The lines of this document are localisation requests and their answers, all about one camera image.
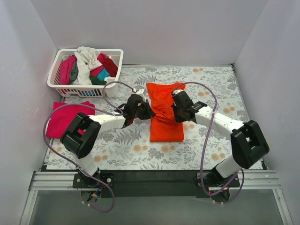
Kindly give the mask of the orange t shirt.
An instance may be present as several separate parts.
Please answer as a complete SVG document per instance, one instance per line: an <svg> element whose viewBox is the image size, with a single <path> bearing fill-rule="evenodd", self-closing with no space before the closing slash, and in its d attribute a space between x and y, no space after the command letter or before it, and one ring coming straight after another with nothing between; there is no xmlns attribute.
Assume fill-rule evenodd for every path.
<svg viewBox="0 0 300 225"><path fill-rule="evenodd" d="M146 87L151 101L151 109L155 113L151 119L150 141L154 143L182 142L184 140L183 124L175 121L171 105L174 103L172 91L176 87L183 90L185 85L180 82L170 85L148 83Z"/></svg>

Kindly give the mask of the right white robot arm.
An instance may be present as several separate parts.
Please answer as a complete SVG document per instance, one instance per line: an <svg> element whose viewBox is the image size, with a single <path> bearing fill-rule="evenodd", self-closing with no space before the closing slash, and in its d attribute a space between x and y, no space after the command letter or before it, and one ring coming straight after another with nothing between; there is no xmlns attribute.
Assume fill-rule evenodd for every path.
<svg viewBox="0 0 300 225"><path fill-rule="evenodd" d="M250 168L269 153L270 148L256 121L243 122L213 113L207 104L200 101L194 103L183 90L175 90L172 98L176 122L192 121L206 126L231 142L232 155L204 176L205 186L225 185L234 173Z"/></svg>

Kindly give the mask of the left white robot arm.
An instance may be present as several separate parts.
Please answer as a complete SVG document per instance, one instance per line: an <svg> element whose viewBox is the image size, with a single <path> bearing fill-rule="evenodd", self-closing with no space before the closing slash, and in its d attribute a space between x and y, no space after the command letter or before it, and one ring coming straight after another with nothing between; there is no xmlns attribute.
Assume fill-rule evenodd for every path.
<svg viewBox="0 0 300 225"><path fill-rule="evenodd" d="M149 101L143 94L132 94L126 103L111 114L87 115L78 113L60 138L64 147L75 158L80 179L88 187L96 187L100 181L100 170L93 162L91 151L98 135L112 129L131 125L134 119L149 120L155 116Z"/></svg>

